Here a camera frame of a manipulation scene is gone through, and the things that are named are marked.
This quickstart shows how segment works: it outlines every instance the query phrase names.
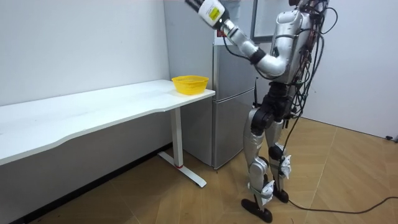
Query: refrigerator door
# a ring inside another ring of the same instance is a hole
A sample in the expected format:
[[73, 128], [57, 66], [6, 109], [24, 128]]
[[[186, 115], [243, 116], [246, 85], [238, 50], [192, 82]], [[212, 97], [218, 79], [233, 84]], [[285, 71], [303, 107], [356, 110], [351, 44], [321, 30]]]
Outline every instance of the refrigerator door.
[[254, 90], [213, 102], [213, 166], [220, 168], [243, 148], [243, 127], [252, 109]]
[[[229, 45], [232, 52], [239, 54], [239, 49]], [[231, 55], [224, 45], [214, 46], [213, 89], [215, 100], [221, 101], [254, 87], [256, 70], [245, 59]]]

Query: power cord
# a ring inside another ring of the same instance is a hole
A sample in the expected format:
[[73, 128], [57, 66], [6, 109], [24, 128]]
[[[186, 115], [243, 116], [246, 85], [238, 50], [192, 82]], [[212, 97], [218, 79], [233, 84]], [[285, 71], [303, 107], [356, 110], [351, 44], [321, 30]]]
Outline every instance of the power cord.
[[301, 209], [301, 210], [305, 210], [305, 211], [311, 211], [311, 212], [333, 212], [333, 213], [342, 213], [342, 214], [350, 214], [350, 215], [359, 215], [359, 214], [364, 214], [367, 212], [370, 212], [371, 210], [377, 208], [378, 206], [382, 205], [384, 202], [390, 200], [390, 199], [398, 199], [398, 197], [396, 196], [391, 196], [391, 197], [386, 197], [384, 200], [382, 200], [381, 202], [373, 205], [372, 207], [360, 211], [360, 212], [346, 212], [346, 211], [337, 211], [337, 210], [329, 210], [329, 209], [314, 209], [314, 208], [304, 208], [301, 207], [300, 205], [296, 205], [294, 202], [292, 202], [291, 200], [289, 200], [289, 202], [294, 205], [295, 207]]

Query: black foot pad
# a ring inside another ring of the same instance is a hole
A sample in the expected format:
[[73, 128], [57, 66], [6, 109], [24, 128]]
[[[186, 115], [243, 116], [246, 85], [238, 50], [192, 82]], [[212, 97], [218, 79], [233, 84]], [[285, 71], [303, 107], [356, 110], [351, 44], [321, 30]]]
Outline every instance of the black foot pad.
[[277, 199], [279, 199], [281, 202], [283, 202], [283, 203], [289, 202], [289, 195], [286, 193], [286, 191], [282, 190], [279, 192], [275, 185], [274, 185], [273, 193], [274, 193], [274, 196], [277, 197]]
[[266, 208], [264, 209], [263, 212], [261, 210], [259, 210], [259, 207], [257, 206], [256, 202], [252, 202], [248, 199], [243, 199], [241, 201], [241, 205], [244, 209], [246, 209], [251, 214], [261, 218], [262, 221], [264, 221], [266, 223], [272, 222], [272, 213]]

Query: white wall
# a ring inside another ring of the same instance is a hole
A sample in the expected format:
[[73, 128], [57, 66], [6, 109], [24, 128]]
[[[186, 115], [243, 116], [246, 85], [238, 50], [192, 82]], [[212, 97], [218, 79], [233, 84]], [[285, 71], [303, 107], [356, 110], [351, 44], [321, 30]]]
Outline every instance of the white wall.
[[[315, 119], [380, 137], [398, 135], [398, 2], [332, 0], [339, 14], [304, 112]], [[328, 12], [325, 28], [334, 20]]]
[[0, 0], [0, 105], [169, 78], [150, 0]]
[[[0, 0], [0, 105], [169, 78], [162, 1]], [[0, 224], [171, 141], [158, 113], [0, 166]]]

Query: yellow bowl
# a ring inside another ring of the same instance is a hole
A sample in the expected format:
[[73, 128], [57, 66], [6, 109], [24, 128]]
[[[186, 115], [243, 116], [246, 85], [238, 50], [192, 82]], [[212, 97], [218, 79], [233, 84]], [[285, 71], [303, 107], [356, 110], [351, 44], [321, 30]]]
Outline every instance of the yellow bowl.
[[186, 95], [195, 95], [203, 93], [207, 86], [209, 78], [197, 75], [187, 75], [172, 78], [175, 88], [179, 93]]

